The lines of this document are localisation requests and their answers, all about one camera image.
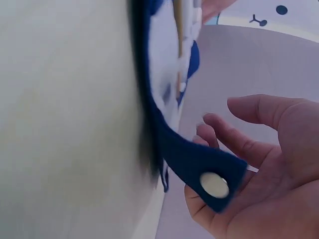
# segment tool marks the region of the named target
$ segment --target white snap button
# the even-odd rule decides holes
[[[225,179],[216,173],[204,173],[200,177],[203,189],[215,198],[225,198],[229,193],[229,188]]]

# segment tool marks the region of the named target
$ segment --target blue trim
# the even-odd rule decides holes
[[[139,89],[152,131],[154,159],[159,167],[164,185],[164,181],[168,181],[168,174],[167,172],[163,174],[163,158],[184,183],[191,187],[215,212],[220,213],[227,207],[241,185],[247,163],[222,150],[187,141],[165,122],[154,102],[150,88],[148,47],[152,15],[151,2],[151,0],[136,0],[133,3],[135,5],[133,34]],[[200,177],[205,172],[217,173],[227,181],[229,194],[225,198],[214,198],[203,189]]]
[[[198,70],[200,64],[200,58],[199,58],[199,49],[197,46],[197,42],[194,41],[193,46],[190,51],[190,60],[189,60],[189,68],[188,68],[188,73],[187,73],[187,80],[186,80],[186,87],[183,92],[180,93],[180,97],[178,98],[178,106],[180,106],[184,95],[186,93],[186,89],[188,86],[188,80],[192,75]]]

